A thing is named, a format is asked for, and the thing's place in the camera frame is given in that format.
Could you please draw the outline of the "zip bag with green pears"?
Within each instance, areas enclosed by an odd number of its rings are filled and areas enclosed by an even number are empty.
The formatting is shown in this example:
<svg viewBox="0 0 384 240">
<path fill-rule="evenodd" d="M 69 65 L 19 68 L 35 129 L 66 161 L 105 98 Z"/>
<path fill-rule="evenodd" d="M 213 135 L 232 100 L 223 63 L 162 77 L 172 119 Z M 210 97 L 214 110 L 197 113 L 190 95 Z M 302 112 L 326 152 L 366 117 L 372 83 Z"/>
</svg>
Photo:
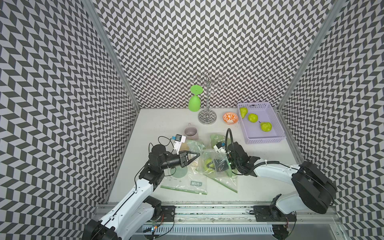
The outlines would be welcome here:
<svg viewBox="0 0 384 240">
<path fill-rule="evenodd" d="M 200 156 L 202 156 L 202 167 L 204 165 L 205 160 L 211 158 L 213 159 L 222 159 L 227 158 L 227 153 L 218 153 L 214 150 L 214 145 L 218 142 L 225 142 L 225 136 L 220 134 L 211 134 L 210 135 L 210 145 L 206 147 L 202 140 L 187 140 L 187 146 L 191 152 L 199 152 Z"/>
</svg>

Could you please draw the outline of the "green pear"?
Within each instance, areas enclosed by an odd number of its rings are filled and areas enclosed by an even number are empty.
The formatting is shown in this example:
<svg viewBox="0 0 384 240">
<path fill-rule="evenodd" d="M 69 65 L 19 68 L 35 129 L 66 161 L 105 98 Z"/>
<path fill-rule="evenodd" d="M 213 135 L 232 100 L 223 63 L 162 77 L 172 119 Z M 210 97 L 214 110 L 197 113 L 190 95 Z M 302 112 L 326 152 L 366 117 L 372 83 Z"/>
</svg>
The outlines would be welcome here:
<svg viewBox="0 0 384 240">
<path fill-rule="evenodd" d="M 204 165 L 204 172 L 214 172 L 215 171 L 215 165 L 211 158 L 205 160 Z"/>
<path fill-rule="evenodd" d="M 273 126 L 269 122 L 260 122 L 260 128 L 263 132 L 270 132 Z"/>
<path fill-rule="evenodd" d="M 241 118 L 244 119 L 245 116 L 248 114 L 248 109 L 243 107 L 243 108 L 240 108 L 240 114 L 241 114 Z"/>
<path fill-rule="evenodd" d="M 249 114 L 248 115 L 248 121 L 249 122 L 256 123 L 256 122 L 258 122 L 258 120 L 259 120 L 258 115 L 256 115 L 256 114 Z"/>
</svg>

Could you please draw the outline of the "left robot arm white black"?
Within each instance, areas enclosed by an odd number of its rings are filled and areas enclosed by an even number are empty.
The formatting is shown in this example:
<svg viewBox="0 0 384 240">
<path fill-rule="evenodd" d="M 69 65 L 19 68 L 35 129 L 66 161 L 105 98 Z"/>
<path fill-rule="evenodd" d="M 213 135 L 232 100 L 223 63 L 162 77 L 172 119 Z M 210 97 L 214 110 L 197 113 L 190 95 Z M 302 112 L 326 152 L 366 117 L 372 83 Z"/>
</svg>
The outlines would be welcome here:
<svg viewBox="0 0 384 240">
<path fill-rule="evenodd" d="M 162 202 L 151 194 L 164 179 L 164 170 L 187 167 L 199 156 L 199 152 L 191 151 L 172 154 L 160 144 L 152 147 L 133 188 L 100 220 L 90 220 L 84 227 L 82 239 L 129 240 L 144 223 L 162 217 Z"/>
</svg>

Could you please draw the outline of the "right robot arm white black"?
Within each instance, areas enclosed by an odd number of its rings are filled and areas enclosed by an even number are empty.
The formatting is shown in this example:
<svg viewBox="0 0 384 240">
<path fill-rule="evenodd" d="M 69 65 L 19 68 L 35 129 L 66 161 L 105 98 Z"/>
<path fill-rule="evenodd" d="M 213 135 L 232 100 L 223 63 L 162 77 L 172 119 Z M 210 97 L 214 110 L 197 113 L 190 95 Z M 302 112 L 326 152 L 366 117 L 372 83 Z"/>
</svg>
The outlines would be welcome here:
<svg viewBox="0 0 384 240">
<path fill-rule="evenodd" d="M 212 162 L 217 172 L 231 171 L 236 176 L 271 179 L 294 188 L 294 191 L 288 194 L 277 194 L 268 206 L 255 206 L 256 216 L 260 215 L 260 211 L 264 211 L 276 221 L 305 209 L 325 214 L 334 204 L 336 184 L 313 163 L 287 165 L 280 161 L 250 156 L 234 141 L 231 129 L 227 129 L 224 137 L 213 142 L 213 149 L 223 158 Z"/>
</svg>

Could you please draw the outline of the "zip bag with orange fruit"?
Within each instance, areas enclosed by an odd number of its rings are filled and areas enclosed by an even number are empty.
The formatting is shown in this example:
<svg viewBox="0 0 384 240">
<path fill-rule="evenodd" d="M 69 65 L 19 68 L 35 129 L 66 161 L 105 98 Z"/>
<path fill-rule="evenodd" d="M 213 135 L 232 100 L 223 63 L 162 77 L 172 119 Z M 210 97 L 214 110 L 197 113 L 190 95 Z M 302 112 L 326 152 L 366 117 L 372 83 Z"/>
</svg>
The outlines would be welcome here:
<svg viewBox="0 0 384 240">
<path fill-rule="evenodd" d="M 233 191 L 234 193 L 238 192 L 238 176 L 234 175 L 232 172 L 215 172 L 210 171 L 205 174 L 208 178 L 214 180 L 225 188 Z"/>
</svg>

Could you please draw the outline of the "zip bag with beige fruit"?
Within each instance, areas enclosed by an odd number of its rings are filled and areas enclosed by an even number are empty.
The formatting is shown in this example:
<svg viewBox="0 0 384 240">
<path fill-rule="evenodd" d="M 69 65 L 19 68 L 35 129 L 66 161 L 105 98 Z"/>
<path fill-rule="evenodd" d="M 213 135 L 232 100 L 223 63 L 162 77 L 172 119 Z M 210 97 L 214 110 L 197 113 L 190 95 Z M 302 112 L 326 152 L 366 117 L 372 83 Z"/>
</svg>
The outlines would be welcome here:
<svg viewBox="0 0 384 240">
<path fill-rule="evenodd" d="M 202 156 L 186 167 L 165 170 L 161 188 L 179 192 L 207 195 L 207 177 L 203 174 Z"/>
</svg>

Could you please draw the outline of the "lilac mug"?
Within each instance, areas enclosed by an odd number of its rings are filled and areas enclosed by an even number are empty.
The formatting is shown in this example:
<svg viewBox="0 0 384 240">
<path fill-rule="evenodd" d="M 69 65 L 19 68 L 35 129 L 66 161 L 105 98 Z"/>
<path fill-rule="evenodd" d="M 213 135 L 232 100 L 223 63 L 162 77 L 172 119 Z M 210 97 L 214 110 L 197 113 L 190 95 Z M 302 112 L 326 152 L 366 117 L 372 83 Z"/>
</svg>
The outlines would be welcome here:
<svg viewBox="0 0 384 240">
<path fill-rule="evenodd" d="M 184 129 L 184 135 L 187 140 L 197 140 L 199 138 L 198 129 L 189 123 Z"/>
</svg>

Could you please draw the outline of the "chrome mug tree stand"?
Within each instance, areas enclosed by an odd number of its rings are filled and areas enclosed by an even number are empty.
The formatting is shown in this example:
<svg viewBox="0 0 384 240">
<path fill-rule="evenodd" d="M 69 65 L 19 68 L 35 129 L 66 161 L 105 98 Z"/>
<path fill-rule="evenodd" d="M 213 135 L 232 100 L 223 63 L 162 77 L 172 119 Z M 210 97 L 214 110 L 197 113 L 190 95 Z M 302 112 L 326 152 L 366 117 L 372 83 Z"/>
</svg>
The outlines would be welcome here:
<svg viewBox="0 0 384 240">
<path fill-rule="evenodd" d="M 198 120 L 203 125 L 212 125 L 217 120 L 217 114 L 211 108 L 211 93 L 213 89 L 225 88 L 224 75 L 213 75 L 210 72 L 204 72 L 200 76 L 192 75 L 192 79 L 199 86 L 204 87 L 205 103 L 206 107 L 198 114 Z"/>
</svg>

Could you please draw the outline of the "purple plastic basket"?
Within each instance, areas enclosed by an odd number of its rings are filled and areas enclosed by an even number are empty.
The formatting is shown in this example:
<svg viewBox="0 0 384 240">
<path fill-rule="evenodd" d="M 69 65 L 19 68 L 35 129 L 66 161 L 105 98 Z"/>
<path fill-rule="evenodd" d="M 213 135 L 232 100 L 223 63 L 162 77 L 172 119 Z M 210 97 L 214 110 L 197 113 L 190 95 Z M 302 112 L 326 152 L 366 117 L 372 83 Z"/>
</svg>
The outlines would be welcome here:
<svg viewBox="0 0 384 240">
<path fill-rule="evenodd" d="M 286 138 L 285 131 L 270 103 L 238 103 L 237 109 L 246 144 L 279 143 Z"/>
</svg>

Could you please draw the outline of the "orange patterned small bowl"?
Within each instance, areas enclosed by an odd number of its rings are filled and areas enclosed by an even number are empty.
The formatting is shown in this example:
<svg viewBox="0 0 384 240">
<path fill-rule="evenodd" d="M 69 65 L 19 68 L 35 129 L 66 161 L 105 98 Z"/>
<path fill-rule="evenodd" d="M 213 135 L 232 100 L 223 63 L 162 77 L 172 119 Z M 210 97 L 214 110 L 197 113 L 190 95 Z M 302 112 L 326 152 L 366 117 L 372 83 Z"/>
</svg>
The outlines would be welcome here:
<svg viewBox="0 0 384 240">
<path fill-rule="evenodd" d="M 236 113 L 233 112 L 227 112 L 223 115 L 223 121 L 227 125 L 234 125 L 239 121 L 239 117 Z"/>
</svg>

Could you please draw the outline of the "green plastic goblet upside down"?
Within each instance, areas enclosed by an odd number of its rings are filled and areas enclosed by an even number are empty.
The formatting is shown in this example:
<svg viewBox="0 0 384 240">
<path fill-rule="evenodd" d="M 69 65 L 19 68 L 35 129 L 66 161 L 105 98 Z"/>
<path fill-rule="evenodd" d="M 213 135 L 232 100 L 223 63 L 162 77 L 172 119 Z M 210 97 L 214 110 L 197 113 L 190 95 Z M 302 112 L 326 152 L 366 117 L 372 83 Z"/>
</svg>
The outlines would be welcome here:
<svg viewBox="0 0 384 240">
<path fill-rule="evenodd" d="M 201 108 L 201 99 L 199 95 L 203 93 L 203 88 L 199 85 L 193 85 L 191 86 L 190 91 L 193 96 L 189 100 L 188 108 L 191 112 L 198 112 Z"/>
</svg>

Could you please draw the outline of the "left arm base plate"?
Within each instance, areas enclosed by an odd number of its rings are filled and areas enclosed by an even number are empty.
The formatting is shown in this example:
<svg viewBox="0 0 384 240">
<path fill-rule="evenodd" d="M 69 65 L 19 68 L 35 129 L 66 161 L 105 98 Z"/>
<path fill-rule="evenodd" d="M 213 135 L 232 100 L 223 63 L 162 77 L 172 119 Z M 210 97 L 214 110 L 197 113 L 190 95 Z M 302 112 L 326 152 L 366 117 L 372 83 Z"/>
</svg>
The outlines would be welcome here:
<svg viewBox="0 0 384 240">
<path fill-rule="evenodd" d="M 176 206 L 157 206 L 154 208 L 154 214 L 151 221 L 173 222 L 175 219 Z"/>
</svg>

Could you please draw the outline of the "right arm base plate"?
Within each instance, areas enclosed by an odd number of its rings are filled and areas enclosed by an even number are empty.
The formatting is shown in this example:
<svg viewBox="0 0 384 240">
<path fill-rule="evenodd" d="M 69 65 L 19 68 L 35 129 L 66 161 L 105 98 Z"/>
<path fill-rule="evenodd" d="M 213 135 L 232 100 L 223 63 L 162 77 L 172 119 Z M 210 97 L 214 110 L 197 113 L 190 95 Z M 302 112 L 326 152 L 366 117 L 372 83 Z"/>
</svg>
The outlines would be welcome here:
<svg viewBox="0 0 384 240">
<path fill-rule="evenodd" d="M 254 215 L 257 222 L 295 222 L 295 214 L 285 215 L 274 206 L 253 206 Z"/>
</svg>

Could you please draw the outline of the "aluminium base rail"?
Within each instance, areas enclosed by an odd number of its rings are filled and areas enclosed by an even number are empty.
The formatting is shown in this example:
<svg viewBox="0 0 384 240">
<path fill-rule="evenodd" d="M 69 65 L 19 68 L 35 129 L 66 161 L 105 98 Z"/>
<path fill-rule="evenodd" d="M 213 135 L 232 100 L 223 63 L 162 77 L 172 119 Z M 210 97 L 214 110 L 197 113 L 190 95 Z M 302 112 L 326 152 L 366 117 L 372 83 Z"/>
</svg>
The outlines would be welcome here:
<svg viewBox="0 0 384 240">
<path fill-rule="evenodd" d="M 346 240 L 346 230 L 335 211 L 319 215 L 310 211 L 298 211 L 295 222 L 257 222 L 253 206 L 265 203 L 162 203 L 161 206 L 176 206 L 173 222 L 148 221 L 135 235 L 146 240 L 162 240 L 173 236 L 271 236 L 274 240 Z M 115 206 L 97 208 L 93 220 L 98 221 Z"/>
</svg>

